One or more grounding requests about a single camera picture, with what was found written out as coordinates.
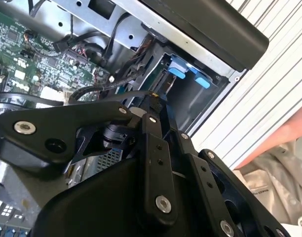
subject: electronic component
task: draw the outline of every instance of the electronic component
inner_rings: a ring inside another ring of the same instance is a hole
[[[31,50],[23,49],[20,52],[20,55],[22,55],[24,58],[32,59],[34,57],[35,53],[33,51],[31,51]]]
[[[52,67],[55,67],[57,65],[58,60],[55,58],[49,58],[48,59],[48,64]]]
[[[84,56],[78,54],[77,52],[73,51],[72,49],[68,49],[68,51],[65,54],[66,58],[73,59],[74,61],[79,62],[80,64],[87,64],[88,59]]]
[[[25,73],[24,73],[24,72],[21,72],[21,71],[19,71],[19,70],[15,70],[14,76],[15,76],[16,78],[18,78],[18,79],[23,80],[23,79],[25,78]]]
[[[0,13],[0,81],[2,76],[7,75],[7,83],[0,83],[0,91],[29,92],[40,96],[40,92],[47,85],[62,91],[63,88],[71,88],[72,83],[76,83],[75,89],[79,89],[108,81],[108,71],[104,70],[104,76],[95,79],[91,72],[97,66],[72,49],[68,50],[68,55],[63,53],[56,58],[44,58],[25,43],[23,35],[27,36],[38,51],[54,50],[52,41]],[[76,63],[79,65],[73,70],[72,66]]]
[[[18,34],[14,31],[8,31],[7,37],[13,41],[17,41]]]

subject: motherboard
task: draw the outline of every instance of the motherboard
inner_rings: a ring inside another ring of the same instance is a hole
[[[89,61],[77,46],[58,57],[43,57],[26,44],[24,36],[33,31],[0,13],[0,91],[40,96],[44,87],[74,91],[104,84],[110,74]],[[35,33],[31,41],[41,52],[53,51],[52,41]]]

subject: black cover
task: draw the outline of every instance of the black cover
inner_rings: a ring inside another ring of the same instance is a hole
[[[225,0],[140,0],[241,72],[252,69],[269,40]]]

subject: bolt head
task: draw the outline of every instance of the bolt head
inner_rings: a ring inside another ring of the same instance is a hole
[[[214,154],[212,154],[211,152],[208,152],[207,155],[208,155],[211,159],[214,159],[214,158],[215,158]]]
[[[119,111],[120,111],[121,113],[123,113],[123,114],[126,114],[126,113],[127,113],[127,111],[126,111],[125,109],[123,109],[123,108],[119,108]]]
[[[149,119],[151,120],[151,122],[156,122],[156,120],[152,117],[149,117]]]
[[[170,201],[163,195],[157,196],[155,199],[156,207],[163,213],[170,213],[172,210],[172,205]]]
[[[19,121],[15,123],[14,130],[24,135],[31,135],[36,132],[36,127],[31,122]]]
[[[228,237],[234,237],[234,231],[231,227],[231,225],[227,221],[221,221],[220,222],[221,229]]]
[[[276,231],[280,237],[285,237],[284,233],[280,229],[276,229]]]
[[[186,140],[189,138],[185,133],[182,133],[182,137]]]

